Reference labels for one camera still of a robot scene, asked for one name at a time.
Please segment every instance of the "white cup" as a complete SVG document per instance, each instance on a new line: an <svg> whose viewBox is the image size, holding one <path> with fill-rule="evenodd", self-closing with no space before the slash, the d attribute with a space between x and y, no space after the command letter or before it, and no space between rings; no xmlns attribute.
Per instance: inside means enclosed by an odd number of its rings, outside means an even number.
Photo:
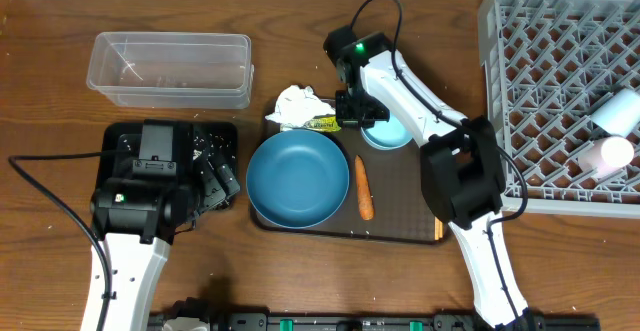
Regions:
<svg viewBox="0 0 640 331"><path fill-rule="evenodd" d="M619 91L591 115L591 121L610 135L627 137L640 122L640 95L630 89Z"/></svg>
<svg viewBox="0 0 640 331"><path fill-rule="evenodd" d="M593 147L578 156L582 171L596 169L595 178L603 178L625 167L633 160L633 144L620 136L594 142Z"/></svg>

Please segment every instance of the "dish rack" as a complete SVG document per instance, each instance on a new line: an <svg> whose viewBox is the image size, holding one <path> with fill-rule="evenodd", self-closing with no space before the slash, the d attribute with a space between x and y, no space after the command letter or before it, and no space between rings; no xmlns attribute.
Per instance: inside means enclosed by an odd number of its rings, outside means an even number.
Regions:
<svg viewBox="0 0 640 331"><path fill-rule="evenodd" d="M529 189L531 212L640 218L640 125L630 165L604 179L576 161L605 137L591 114L640 92L640 0L484 0L478 14L488 116ZM503 210L522 189L505 164Z"/></svg>

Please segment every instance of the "cable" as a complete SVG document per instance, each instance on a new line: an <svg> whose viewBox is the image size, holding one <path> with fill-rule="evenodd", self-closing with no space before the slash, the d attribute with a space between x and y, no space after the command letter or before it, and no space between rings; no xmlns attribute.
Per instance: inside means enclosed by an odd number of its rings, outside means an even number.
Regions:
<svg viewBox="0 0 640 331"><path fill-rule="evenodd" d="M355 26L356 20L358 19L358 16L360 15L360 12L362 12L362 10L373 0L366 0L358 9L358 11L356 12L356 14L353 16L353 20L351 20L351 25L350 28L353 29L353 26ZM431 112L433 113L437 119L443 121L444 123L458 129L461 130L463 133L469 135L469 137L471 138L483 138L486 137L484 135L478 134L477 132L469 129L468 127L459 124L449 118L447 118L446 116L444 116L442 114L442 111L437 110L435 107L433 107L428 100L425 100L425 98L423 97L422 94L418 93L412 86L411 84L404 78L404 75L402 74L402 70L398 67L397 63L396 63L396 50L398 47L398 36L400 35L400 28L402 26L402 17L403 17L403 10L402 10L402 4L400 3L400 0L392 0L393 2L395 2L396 6L398 7L398 25L396 26L396 32L395 35L393 36L393 44L391 46L391 64L393 65L393 70L396 73L396 77L402 82L402 84L409 90L409 92L411 92L411 94L413 94L414 97L416 97L420 102L422 102L422 104L424 104L424 106ZM507 288L507 283L505 282L504 279L504 275L502 274L502 268L500 267L500 260L498 259L498 253L496 251L496 246L495 246L495 242L493 240L493 232L491 231L491 227L497 223L502 223L502 222L506 222L506 221L511 221L511 220L515 220L518 217L520 217L523 213L524 210L527 208L527 204L529 202L529 196L528 196L528 190L527 190L527 184L524 181L524 177L522 176L522 173L520 172L520 170L518 170L518 167L516 166L515 162L513 161L513 159L511 158L511 156L509 156L509 154L500 146L496 145L496 149L498 151L498 153L500 153L500 156L509 164L509 166L513 169L513 172L516 174L516 177L518 178L518 181L520 182L520 187L522 188L522 201L520 203L520 207L518 208L518 211L516 211L515 213L508 215L508 216L503 216L500 217L498 219L494 219L491 220L487 223L487 236L489 238L489 243L491 245L491 251L493 253L493 259L495 261L496 264L496 268L498 270L498 276L500 278L500 283L502 284L502 290L505 293L505 296L507 297L507 301L509 302L509 306L511 307L511 310L513 311L513 315L515 317L515 320L517 321L519 319L519 315L518 315L518 311L516 310L515 304L513 303L513 299L511 298L511 294L509 294L509 290Z"/></svg>
<svg viewBox="0 0 640 331"><path fill-rule="evenodd" d="M113 156L117 153L129 153L129 151L103 151L74 155L9 156L9 164L11 165L11 167L13 167L13 169L31 186L42 192L56 206L61 208L62 211L64 211L64 213L67 214L67 216L69 216L71 220L73 220L73 222L78 225L78 227L80 227L82 232L84 232L85 236L87 236L87 238L91 242L93 248L96 250L96 254L98 254L100 264L102 265L102 273L104 274L104 294L102 295L102 308L100 309L100 316L98 318L98 331L102 331L102 329L104 328L104 322L107 317L107 310L109 309L109 301L111 301L111 270L109 269L107 257L105 256L102 247L100 247L98 237L93 233L89 226L87 226L87 224L82 221L78 214L76 214L69 206L67 206L67 204L64 203L64 201L62 201L53 192L49 191L46 187L44 187L44 185L42 185L35 178L29 175L22 167L20 167L20 165L18 165L17 161L71 160L90 157Z"/></svg>

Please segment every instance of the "black tray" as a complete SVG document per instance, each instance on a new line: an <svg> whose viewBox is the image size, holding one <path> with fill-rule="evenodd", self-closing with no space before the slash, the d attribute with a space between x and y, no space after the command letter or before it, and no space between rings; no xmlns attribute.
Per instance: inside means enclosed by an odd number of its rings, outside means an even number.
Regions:
<svg viewBox="0 0 640 331"><path fill-rule="evenodd" d="M280 132L280 125L266 120L262 128L260 144ZM420 149L415 142L396 150L380 151L364 141L359 129L342 129L326 135L342 149L349 164L349 192L342 206L316 226L290 229L270 222L250 204L251 219L258 227L267 231L421 245L440 244L448 238L445 227L444 237L435 240L435 217L422 197ZM373 195L375 217L369 221L364 221L358 212L354 176L356 155L364 162Z"/></svg>

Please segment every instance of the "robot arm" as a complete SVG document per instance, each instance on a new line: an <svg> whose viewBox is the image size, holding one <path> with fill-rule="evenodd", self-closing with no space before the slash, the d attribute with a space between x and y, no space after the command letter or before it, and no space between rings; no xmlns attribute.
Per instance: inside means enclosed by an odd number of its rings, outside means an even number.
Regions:
<svg viewBox="0 0 640 331"><path fill-rule="evenodd" d="M436 217L448 223L460 244L473 284L476 311L493 327L507 325L515 320L515 316L502 289L486 234L488 222L502 215L500 193L504 191L504 175L499 154L495 151L493 128L484 118L468 121L463 114L446 105L411 72L400 52L396 51L397 65L414 92L445 117L464 122L467 127L486 135L487 140L469 140L456 128L439 121L398 79L389 46L389 40L382 34L358 40L349 27L329 34L325 51L348 86L347 93L336 93L338 123L370 127L377 120L388 119L391 112L411 133L421 146L425 201ZM376 111L376 104L388 111ZM453 157L461 150L471 151L472 161L467 165L457 164ZM513 276L501 224L493 226L492 231L503 276L520 316L527 303Z"/></svg>

